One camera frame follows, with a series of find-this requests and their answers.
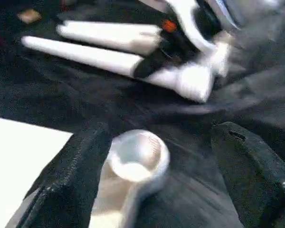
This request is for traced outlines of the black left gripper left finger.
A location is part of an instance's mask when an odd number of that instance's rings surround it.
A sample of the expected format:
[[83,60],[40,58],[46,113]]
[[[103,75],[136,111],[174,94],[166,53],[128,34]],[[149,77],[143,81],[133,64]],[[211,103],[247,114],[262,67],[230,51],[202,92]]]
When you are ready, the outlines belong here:
[[73,134],[35,179],[6,227],[88,227],[111,142],[107,124],[90,124]]

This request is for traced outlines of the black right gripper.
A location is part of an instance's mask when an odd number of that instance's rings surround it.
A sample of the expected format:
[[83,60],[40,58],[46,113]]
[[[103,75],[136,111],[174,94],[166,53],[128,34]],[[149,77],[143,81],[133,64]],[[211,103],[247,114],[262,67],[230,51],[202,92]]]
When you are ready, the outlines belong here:
[[[214,44],[223,30],[227,7],[225,2],[191,2],[190,41],[193,44]],[[134,78],[145,79],[159,69],[179,66],[199,51],[181,29],[162,30],[157,48],[145,56],[133,72]]]

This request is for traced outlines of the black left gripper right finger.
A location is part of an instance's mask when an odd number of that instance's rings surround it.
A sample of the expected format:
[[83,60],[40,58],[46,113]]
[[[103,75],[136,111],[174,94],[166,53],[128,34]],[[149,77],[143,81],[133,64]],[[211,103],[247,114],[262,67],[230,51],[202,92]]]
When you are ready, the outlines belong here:
[[212,128],[211,147],[243,226],[285,228],[285,162],[233,122]]

